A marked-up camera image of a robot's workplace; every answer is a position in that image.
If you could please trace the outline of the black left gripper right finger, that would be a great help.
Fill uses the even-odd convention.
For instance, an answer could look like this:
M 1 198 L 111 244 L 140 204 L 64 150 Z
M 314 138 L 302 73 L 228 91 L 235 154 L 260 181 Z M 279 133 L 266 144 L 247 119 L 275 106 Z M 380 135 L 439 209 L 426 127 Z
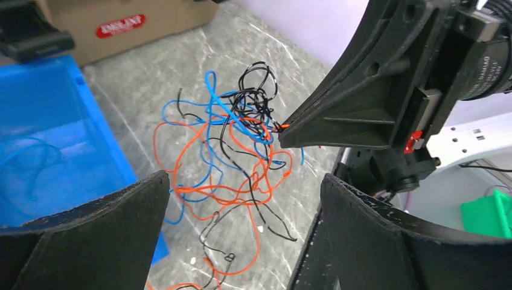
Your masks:
M 289 289 L 510 289 L 511 240 L 434 224 L 328 173 Z

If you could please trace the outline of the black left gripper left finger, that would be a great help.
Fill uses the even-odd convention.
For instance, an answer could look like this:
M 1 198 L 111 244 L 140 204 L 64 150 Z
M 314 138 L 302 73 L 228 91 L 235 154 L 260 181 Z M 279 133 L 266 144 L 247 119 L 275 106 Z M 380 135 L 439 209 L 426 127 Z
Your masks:
M 169 200 L 162 170 L 102 198 L 1 228 L 2 289 L 144 289 Z

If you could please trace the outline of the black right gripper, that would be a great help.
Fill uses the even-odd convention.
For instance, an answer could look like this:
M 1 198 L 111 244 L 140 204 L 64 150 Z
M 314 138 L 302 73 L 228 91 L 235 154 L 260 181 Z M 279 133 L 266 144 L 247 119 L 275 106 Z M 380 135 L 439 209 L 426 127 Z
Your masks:
M 452 22 L 451 1 L 370 1 L 344 53 L 286 120 L 281 147 L 412 154 L 458 100 L 509 94 L 511 1 L 461 5 Z

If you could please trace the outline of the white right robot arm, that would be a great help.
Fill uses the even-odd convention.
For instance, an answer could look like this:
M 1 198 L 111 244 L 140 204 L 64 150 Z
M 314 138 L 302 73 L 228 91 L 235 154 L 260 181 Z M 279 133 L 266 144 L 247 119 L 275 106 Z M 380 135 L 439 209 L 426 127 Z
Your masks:
M 335 171 L 367 194 L 416 189 L 458 101 L 511 91 L 511 2 L 370 1 L 337 63 L 286 120 L 283 148 L 343 147 Z

